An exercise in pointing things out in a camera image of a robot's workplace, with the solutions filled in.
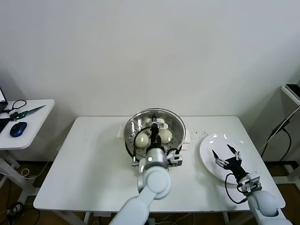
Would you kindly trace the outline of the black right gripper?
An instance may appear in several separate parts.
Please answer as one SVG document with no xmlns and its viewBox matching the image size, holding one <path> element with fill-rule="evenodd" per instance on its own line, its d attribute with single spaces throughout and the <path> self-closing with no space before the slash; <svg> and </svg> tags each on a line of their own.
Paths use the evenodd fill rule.
<svg viewBox="0 0 300 225">
<path fill-rule="evenodd" d="M 230 170 L 233 173 L 236 180 L 241 180 L 242 178 L 246 177 L 248 172 L 246 172 L 241 166 L 242 160 L 240 152 L 229 144 L 227 145 L 227 147 L 235 155 L 235 157 L 223 160 L 217 155 L 217 153 L 214 150 L 212 150 L 213 156 L 215 158 L 215 163 L 218 166 L 225 166 L 225 170 Z"/>
</svg>

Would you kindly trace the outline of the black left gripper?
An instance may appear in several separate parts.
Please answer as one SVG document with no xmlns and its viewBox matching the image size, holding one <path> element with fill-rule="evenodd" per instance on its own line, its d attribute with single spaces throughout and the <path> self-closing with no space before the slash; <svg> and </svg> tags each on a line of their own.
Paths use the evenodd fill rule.
<svg viewBox="0 0 300 225">
<path fill-rule="evenodd" d="M 150 136 L 150 147 L 151 148 L 162 148 L 162 141 L 159 135 L 159 128 L 156 115 L 151 117 L 151 130 L 155 131 L 151 133 Z"/>
</svg>

